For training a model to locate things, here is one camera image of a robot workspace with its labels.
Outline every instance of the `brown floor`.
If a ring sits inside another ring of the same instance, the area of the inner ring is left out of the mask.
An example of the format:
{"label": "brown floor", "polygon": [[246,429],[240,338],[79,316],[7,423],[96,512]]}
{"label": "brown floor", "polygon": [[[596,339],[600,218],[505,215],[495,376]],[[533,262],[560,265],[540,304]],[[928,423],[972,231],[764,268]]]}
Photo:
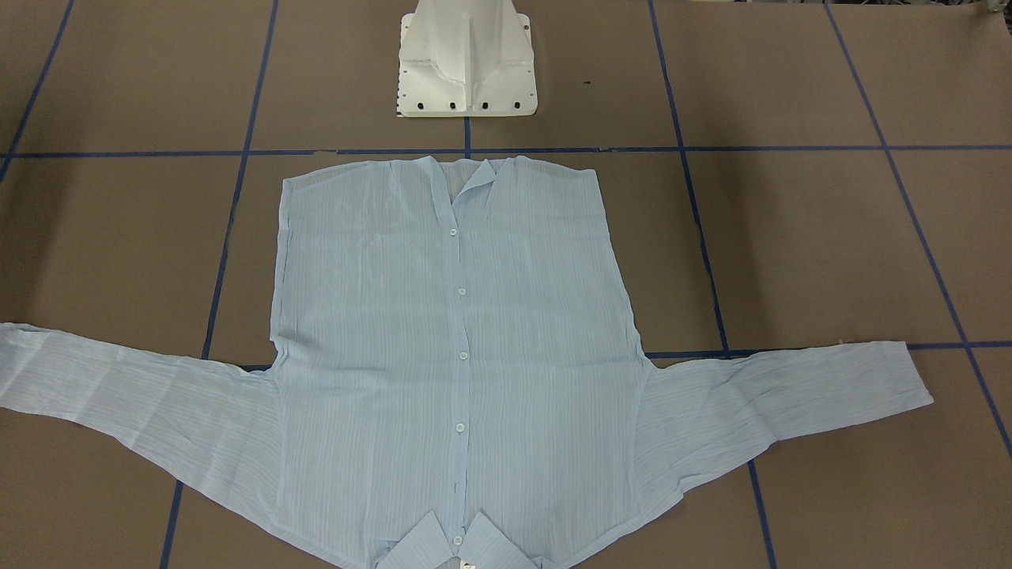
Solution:
{"label": "brown floor", "polygon": [[[1012,567],[1002,17],[657,0],[665,75],[648,0],[515,3],[540,107],[470,131],[394,115],[415,0],[0,3],[0,321],[269,363],[282,178],[427,149],[595,168],[658,364],[906,340],[936,403],[777,443],[581,567]],[[0,567],[327,566],[189,489],[166,565],[174,486],[0,411]]]}

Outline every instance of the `striped fabric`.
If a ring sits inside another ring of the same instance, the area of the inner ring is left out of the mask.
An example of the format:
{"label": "striped fabric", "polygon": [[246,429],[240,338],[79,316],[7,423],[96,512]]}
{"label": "striped fabric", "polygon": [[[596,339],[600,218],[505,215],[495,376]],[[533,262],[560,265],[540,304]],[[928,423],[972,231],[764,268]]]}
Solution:
{"label": "striped fabric", "polygon": [[345,569],[565,569],[775,440],[931,402],[902,342],[656,369],[593,171],[328,168],[277,243],[268,371],[2,324],[0,404]]}

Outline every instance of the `shirt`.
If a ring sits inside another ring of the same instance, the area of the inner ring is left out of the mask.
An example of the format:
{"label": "shirt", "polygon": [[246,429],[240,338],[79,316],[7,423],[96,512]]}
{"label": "shirt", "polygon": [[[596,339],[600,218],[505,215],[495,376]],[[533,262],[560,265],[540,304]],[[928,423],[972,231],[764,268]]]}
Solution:
{"label": "shirt", "polygon": [[284,181],[273,365],[0,325],[0,404],[111,434],[345,569],[565,569],[775,440],[931,402],[903,342],[644,354],[597,178],[525,157]]}

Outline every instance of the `white metal bracket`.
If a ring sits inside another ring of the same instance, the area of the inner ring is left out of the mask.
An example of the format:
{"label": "white metal bracket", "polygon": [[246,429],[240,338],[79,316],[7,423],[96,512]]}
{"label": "white metal bracket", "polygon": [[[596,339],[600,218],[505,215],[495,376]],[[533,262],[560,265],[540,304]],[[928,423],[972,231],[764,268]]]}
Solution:
{"label": "white metal bracket", "polygon": [[512,0],[419,0],[401,20],[397,113],[516,116],[537,109],[530,18]]}

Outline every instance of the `brown surface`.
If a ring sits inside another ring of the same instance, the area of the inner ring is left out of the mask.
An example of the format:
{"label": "brown surface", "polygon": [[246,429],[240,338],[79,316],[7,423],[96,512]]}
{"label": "brown surface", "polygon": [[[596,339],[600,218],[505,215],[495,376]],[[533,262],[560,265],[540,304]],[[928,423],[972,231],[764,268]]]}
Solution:
{"label": "brown surface", "polygon": [[[474,120],[476,148],[675,144],[645,0],[516,4],[531,16],[541,105]],[[878,144],[821,6],[656,4],[686,145]],[[253,149],[460,149],[460,120],[393,115],[397,22],[414,5],[281,2]],[[65,7],[0,5],[4,151]],[[241,150],[270,7],[78,0],[17,151]],[[1000,16],[978,6],[833,13],[889,143],[1012,142]],[[974,341],[1012,340],[1010,153],[894,152]],[[249,157],[212,357],[273,358],[283,177],[413,157]],[[533,157],[598,170],[644,347],[719,349],[680,156]],[[199,355],[241,162],[13,160],[0,182],[0,320]],[[732,348],[959,340],[884,153],[691,152],[688,162]],[[1012,348],[974,353],[1009,423]],[[935,405],[778,443],[758,461],[779,567],[1012,566],[1012,464],[968,358],[941,349],[915,360]],[[157,567],[172,489],[107,436],[0,411],[5,569]],[[766,556],[742,468],[582,567],[767,567]],[[184,492],[170,567],[323,566]]]}

